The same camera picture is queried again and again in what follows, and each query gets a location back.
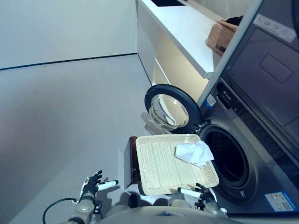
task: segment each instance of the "white cloth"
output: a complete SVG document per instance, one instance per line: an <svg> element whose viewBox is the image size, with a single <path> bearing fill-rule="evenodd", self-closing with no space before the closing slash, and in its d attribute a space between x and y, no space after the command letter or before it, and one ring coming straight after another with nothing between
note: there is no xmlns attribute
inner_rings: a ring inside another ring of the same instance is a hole
<svg viewBox="0 0 299 224"><path fill-rule="evenodd" d="M175 157L200 168L207 161L214 160L209 146L204 141L178 144L176 146Z"/></svg>

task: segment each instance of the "white cabinet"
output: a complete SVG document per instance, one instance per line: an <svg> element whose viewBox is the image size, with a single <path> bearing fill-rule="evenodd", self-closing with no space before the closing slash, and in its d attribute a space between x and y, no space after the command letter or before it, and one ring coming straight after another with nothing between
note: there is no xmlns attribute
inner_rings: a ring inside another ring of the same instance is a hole
<svg viewBox="0 0 299 224"><path fill-rule="evenodd" d="M144 69L153 83L154 63L159 26L156 21L140 4L138 11L138 55L143 63Z"/></svg>
<svg viewBox="0 0 299 224"><path fill-rule="evenodd" d="M138 4L138 54L152 85L171 84L197 101L208 80L196 71L147 10Z"/></svg>
<svg viewBox="0 0 299 224"><path fill-rule="evenodd" d="M0 5L0 68L137 52L135 0Z"/></svg>

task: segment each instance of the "woven tray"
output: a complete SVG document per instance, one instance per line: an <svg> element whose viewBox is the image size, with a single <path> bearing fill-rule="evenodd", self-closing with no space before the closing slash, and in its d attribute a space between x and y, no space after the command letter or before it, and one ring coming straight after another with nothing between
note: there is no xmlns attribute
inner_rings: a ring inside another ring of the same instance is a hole
<svg viewBox="0 0 299 224"><path fill-rule="evenodd" d="M209 161L203 168L186 163L174 156L175 146L194 143L195 134L165 134L143 136L136 140L142 188L146 195L177 193L177 188L191 189L195 183L210 188L218 185L216 171Z"/></svg>

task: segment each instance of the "washing machine door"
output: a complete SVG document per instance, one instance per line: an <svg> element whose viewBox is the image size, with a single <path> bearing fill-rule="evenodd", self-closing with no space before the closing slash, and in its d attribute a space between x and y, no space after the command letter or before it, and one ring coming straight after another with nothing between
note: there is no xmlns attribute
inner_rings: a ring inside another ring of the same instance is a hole
<svg viewBox="0 0 299 224"><path fill-rule="evenodd" d="M197 103L175 86L152 86L145 95L144 103L153 120L172 133L195 133L202 123Z"/></svg>

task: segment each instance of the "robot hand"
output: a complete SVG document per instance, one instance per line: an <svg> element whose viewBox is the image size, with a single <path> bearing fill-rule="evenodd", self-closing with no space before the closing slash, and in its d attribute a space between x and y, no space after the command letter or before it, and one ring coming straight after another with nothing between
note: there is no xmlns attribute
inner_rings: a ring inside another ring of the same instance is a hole
<svg viewBox="0 0 299 224"><path fill-rule="evenodd" d="M118 184L118 180L101 182L100 180L102 177L101 174L102 174L102 170L95 173L93 176L86 178L81 189L80 201L82 200L82 197L84 197L84 195L88 193L92 194L95 198L96 192L113 187Z"/></svg>

